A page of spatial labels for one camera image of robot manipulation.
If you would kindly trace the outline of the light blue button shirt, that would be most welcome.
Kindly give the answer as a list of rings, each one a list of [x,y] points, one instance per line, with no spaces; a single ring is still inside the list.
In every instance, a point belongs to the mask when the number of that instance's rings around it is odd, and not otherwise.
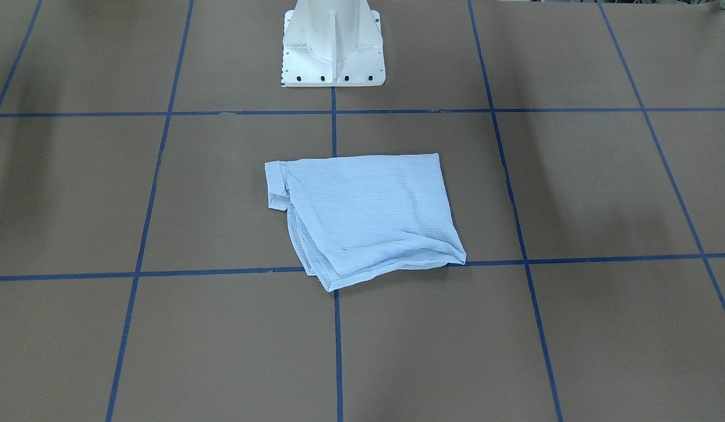
[[[269,161],[265,177],[268,207],[327,292],[467,261],[437,153]]]

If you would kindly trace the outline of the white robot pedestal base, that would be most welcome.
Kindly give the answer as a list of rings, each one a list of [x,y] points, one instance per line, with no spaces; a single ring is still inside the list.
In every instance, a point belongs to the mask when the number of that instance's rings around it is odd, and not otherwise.
[[[367,1],[298,1],[285,11],[284,87],[374,87],[386,82],[381,16]]]

